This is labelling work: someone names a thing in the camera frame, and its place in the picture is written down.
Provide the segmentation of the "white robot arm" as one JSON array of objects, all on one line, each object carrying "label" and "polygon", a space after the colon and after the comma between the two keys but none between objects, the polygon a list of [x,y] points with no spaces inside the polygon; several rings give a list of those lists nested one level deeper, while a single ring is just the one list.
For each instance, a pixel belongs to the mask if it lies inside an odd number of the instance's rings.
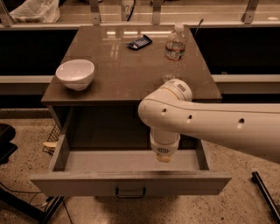
[{"label": "white robot arm", "polygon": [[138,115],[161,162],[171,160],[185,135],[280,163],[277,103],[197,103],[189,86],[173,79],[142,99]]}]

